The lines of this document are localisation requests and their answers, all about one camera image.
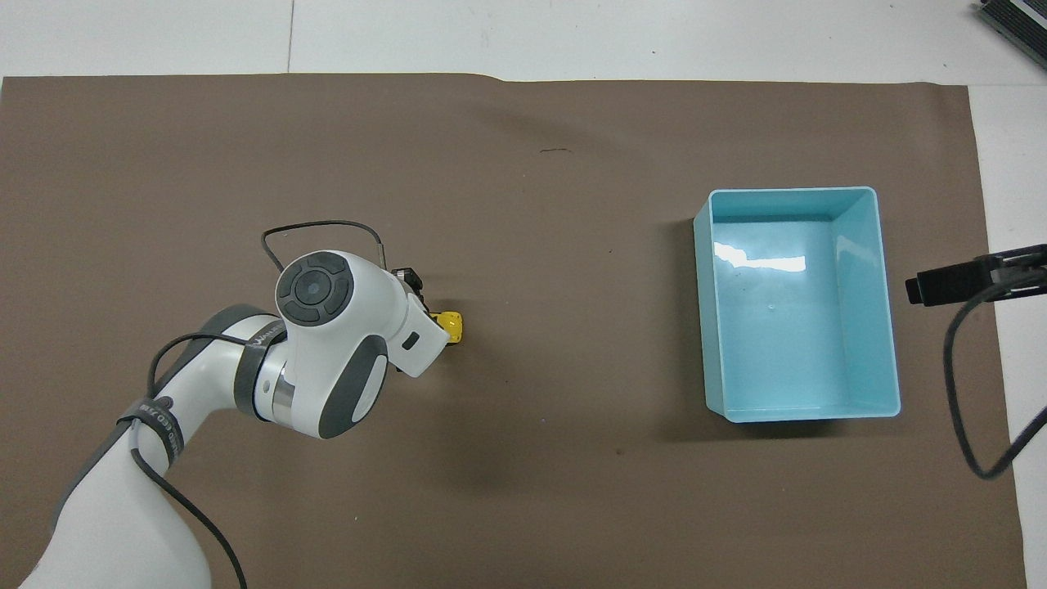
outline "velcro strap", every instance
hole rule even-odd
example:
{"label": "velcro strap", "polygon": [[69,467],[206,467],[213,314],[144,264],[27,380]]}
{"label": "velcro strap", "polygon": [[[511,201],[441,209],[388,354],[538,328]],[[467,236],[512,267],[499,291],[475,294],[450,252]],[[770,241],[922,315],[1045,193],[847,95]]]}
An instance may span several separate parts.
{"label": "velcro strap", "polygon": [[137,420],[156,432],[160,443],[163,444],[163,450],[168,452],[169,468],[178,460],[182,449],[185,448],[182,429],[178,427],[178,420],[170,411],[171,405],[171,398],[141,399],[134,402],[116,421],[119,423]]}
{"label": "velcro strap", "polygon": [[266,325],[247,341],[244,352],[240,355],[240,364],[237,365],[237,376],[232,380],[232,399],[237,402],[237,409],[253,415],[265,422],[258,410],[254,409],[254,386],[258,384],[259,373],[262,371],[262,363],[269,348],[287,338],[287,327],[284,322],[276,320]]}

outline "black device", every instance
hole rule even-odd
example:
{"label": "black device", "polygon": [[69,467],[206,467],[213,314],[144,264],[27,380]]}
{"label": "black device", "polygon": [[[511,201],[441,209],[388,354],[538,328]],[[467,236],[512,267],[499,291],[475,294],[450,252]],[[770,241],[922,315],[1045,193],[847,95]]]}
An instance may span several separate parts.
{"label": "black device", "polygon": [[1047,0],[982,0],[978,16],[1047,67]]}
{"label": "black device", "polygon": [[978,305],[989,301],[1006,301],[1047,292],[1047,244],[1009,249],[998,253],[979,255],[970,262],[954,264],[918,272],[906,280],[909,302],[928,308],[949,303],[963,303],[956,313],[942,347],[942,366],[945,373],[945,397],[953,430],[960,444],[960,451],[971,471],[981,479],[995,479],[1006,472],[1015,458],[1025,449],[1032,436],[1047,425],[1047,407],[1040,411],[1007,450],[989,469],[983,469],[975,458],[967,440],[956,395],[953,370],[953,347],[960,324]]}

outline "circular button panel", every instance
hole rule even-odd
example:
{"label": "circular button panel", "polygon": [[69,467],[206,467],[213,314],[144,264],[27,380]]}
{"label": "circular button panel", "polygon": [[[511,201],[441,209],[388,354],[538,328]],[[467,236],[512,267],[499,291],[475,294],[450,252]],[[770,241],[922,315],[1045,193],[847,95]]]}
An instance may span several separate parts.
{"label": "circular button panel", "polygon": [[276,305],[292,323],[324,325],[353,298],[353,272],[346,258],[316,251],[288,266],[276,281]]}

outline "black cable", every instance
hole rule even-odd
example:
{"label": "black cable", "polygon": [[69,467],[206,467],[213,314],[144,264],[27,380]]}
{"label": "black cable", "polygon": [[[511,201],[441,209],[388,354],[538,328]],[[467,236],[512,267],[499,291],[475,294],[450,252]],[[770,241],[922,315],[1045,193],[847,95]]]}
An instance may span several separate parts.
{"label": "black cable", "polygon": [[215,525],[215,523],[211,522],[199,507],[194,505],[188,498],[179,493],[174,485],[169,483],[166,479],[154,471],[153,468],[149,466],[149,462],[146,462],[146,459],[141,457],[141,453],[138,452],[137,448],[131,449],[131,458],[134,459],[134,463],[138,466],[141,472],[146,473],[147,477],[152,479],[152,481],[170,495],[172,499],[180,503],[182,507],[185,507],[185,509],[193,514],[196,519],[200,520],[200,523],[207,528],[207,531],[209,531],[211,536],[218,540],[218,543],[222,545],[222,549],[225,550],[225,556],[228,557],[229,562],[232,563],[232,569],[237,571],[237,581],[240,583],[240,588],[247,589],[247,580],[244,577],[244,569],[240,567],[240,560],[237,559],[237,553],[232,551],[232,545],[230,545],[229,541],[222,535],[222,530],[218,529],[218,526]]}
{"label": "black cable", "polygon": [[305,227],[316,227],[322,225],[349,225],[353,227],[359,227],[370,232],[371,236],[375,237],[375,243],[378,244],[378,260],[379,260],[378,265],[380,265],[383,270],[388,269],[385,265],[385,246],[382,244],[382,237],[378,236],[378,231],[376,231],[375,229],[371,228],[367,225],[364,225],[363,223],[358,223],[356,221],[342,221],[342,220],[308,221],[305,223],[293,223],[290,225],[273,227],[271,229],[262,231],[262,248],[265,249],[266,255],[269,255],[269,258],[272,259],[272,263],[276,264],[276,268],[279,268],[280,271],[284,271],[284,264],[280,260],[280,257],[277,257],[276,254],[272,252],[272,248],[269,247],[269,242],[266,241],[266,239],[274,232],[286,231],[291,229],[300,229]]}
{"label": "black cable", "polygon": [[153,357],[152,364],[149,365],[149,378],[146,383],[146,391],[148,392],[147,397],[149,397],[149,399],[155,400],[157,393],[159,392],[156,390],[156,369],[160,365],[160,360],[163,359],[164,355],[171,352],[171,348],[174,348],[182,342],[188,342],[190,340],[219,340],[222,342],[229,342],[230,344],[240,344],[241,346],[247,344],[246,340],[233,338],[232,336],[226,336],[225,334],[203,334],[197,332],[175,338],[160,348],[160,352],[156,353],[156,356]]}
{"label": "black cable", "polygon": [[[182,342],[188,342],[191,340],[218,340],[221,342],[229,342],[231,344],[240,344],[241,346],[247,344],[246,340],[241,340],[240,338],[233,338],[232,336],[226,336],[224,334],[195,333],[195,334],[186,334],[184,336],[179,336],[178,338],[175,338],[174,340],[164,344],[164,346],[160,348],[160,352],[156,353],[156,356],[153,357],[153,362],[149,365],[149,379],[148,379],[148,389],[147,389],[149,399],[156,399],[156,395],[159,392],[156,390],[156,369],[160,365],[160,361],[163,359],[164,355],[171,352],[171,349],[177,346],[178,344],[181,344]],[[157,486],[159,486],[168,495],[170,495],[172,499],[180,503],[182,507],[185,507],[185,509],[190,514],[193,514],[193,516],[197,520],[199,520],[200,523],[202,523],[205,528],[207,528],[207,531],[209,531],[211,536],[215,537],[215,540],[218,540],[218,543],[222,545],[222,549],[225,550],[225,556],[228,557],[229,562],[232,563],[232,568],[237,572],[237,581],[240,582],[241,589],[247,589],[247,581],[244,579],[244,570],[240,567],[240,560],[237,559],[237,553],[232,550],[232,545],[229,544],[229,541],[225,539],[225,536],[223,536],[222,531],[218,529],[218,526],[215,525],[215,523],[211,522],[210,519],[208,519],[207,516],[205,516],[204,513],[201,512],[199,507],[194,505],[193,502],[188,500],[188,498],[179,493],[178,490],[174,488],[174,485],[169,483],[166,479],[164,479],[163,477],[160,476],[159,473],[154,471],[153,468],[150,467],[149,463],[146,462],[146,460],[141,457],[141,454],[138,452],[137,448],[131,449],[131,457],[134,458],[135,465],[138,466],[138,469],[140,469],[141,472],[144,473],[147,477],[149,477],[154,483],[157,484]]]}
{"label": "black cable", "polygon": [[1002,475],[1007,468],[1010,467],[1010,463],[1015,460],[1018,454],[1025,449],[1026,445],[1029,444],[1032,436],[1037,435],[1037,433],[1043,429],[1044,425],[1047,425],[1047,407],[1045,407],[1032,420],[1032,422],[1029,422],[1029,425],[1022,430],[1022,433],[1020,433],[1017,438],[1015,438],[1013,444],[1007,448],[1007,451],[1000,456],[992,469],[988,471],[982,469],[981,465],[978,463],[978,459],[975,458],[974,452],[971,450],[971,441],[967,440],[967,433],[963,428],[963,418],[960,415],[960,405],[956,399],[956,380],[953,372],[953,346],[956,343],[956,333],[959,331],[960,324],[963,323],[963,320],[966,319],[966,317],[971,315],[971,312],[975,311],[978,305],[1001,296],[1001,294],[1006,293],[1012,288],[1022,288],[1035,284],[1047,284],[1047,270],[1039,268],[1031,269],[1028,272],[989,286],[978,294],[975,294],[970,301],[960,308],[960,311],[957,312],[956,317],[953,318],[953,322],[949,325],[949,330],[945,332],[945,345],[942,348],[942,364],[945,370],[945,395],[949,399],[949,413],[953,418],[953,430],[956,431],[956,439],[960,443],[960,451],[963,452],[963,458],[966,460],[967,467],[971,468],[971,471],[975,475],[984,480],[995,479],[996,477]]}

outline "button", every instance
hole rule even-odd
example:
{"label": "button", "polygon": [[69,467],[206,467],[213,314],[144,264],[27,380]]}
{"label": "button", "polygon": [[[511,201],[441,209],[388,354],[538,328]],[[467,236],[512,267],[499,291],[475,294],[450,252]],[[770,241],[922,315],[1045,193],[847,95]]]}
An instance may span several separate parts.
{"label": "button", "polygon": [[331,278],[320,270],[309,270],[294,284],[294,296],[303,305],[316,305],[331,293]]}
{"label": "button", "polygon": [[340,312],[346,304],[346,299],[349,299],[351,288],[352,282],[348,277],[340,276],[335,278],[334,292],[331,294],[331,298],[324,303],[324,311],[330,316],[334,316]]}
{"label": "button", "polygon": [[294,301],[288,301],[281,305],[280,309],[284,311],[284,315],[294,320],[295,323],[315,323],[320,319],[319,312],[316,310],[307,310]]}
{"label": "button", "polygon": [[418,332],[411,332],[410,336],[403,341],[403,349],[410,350],[418,343]]}
{"label": "button", "polygon": [[294,282],[294,276],[302,273],[302,264],[291,264],[284,270],[284,273],[280,274],[280,280],[276,282],[276,297],[283,299],[291,293],[291,284]]}
{"label": "button", "polygon": [[317,251],[306,257],[306,263],[314,268],[324,268],[331,273],[338,273],[347,268],[346,258],[330,251]]}

